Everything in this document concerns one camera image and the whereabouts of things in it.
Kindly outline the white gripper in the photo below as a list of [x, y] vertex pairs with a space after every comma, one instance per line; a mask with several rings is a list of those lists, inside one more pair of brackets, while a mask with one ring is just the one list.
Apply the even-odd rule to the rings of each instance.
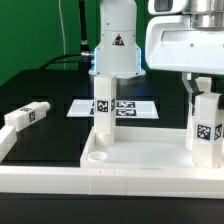
[[196, 73], [224, 75], [224, 30], [194, 29], [188, 15], [156, 16], [147, 26], [145, 60], [150, 69], [183, 72], [194, 104], [202, 94]]

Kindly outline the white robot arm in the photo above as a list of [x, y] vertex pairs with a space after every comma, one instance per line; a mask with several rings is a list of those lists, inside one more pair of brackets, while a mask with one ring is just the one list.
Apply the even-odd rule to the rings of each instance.
[[101, 34], [92, 76], [120, 83], [154, 70], [224, 75], [224, 0], [148, 0], [145, 48], [136, 44], [135, 0], [100, 0]]

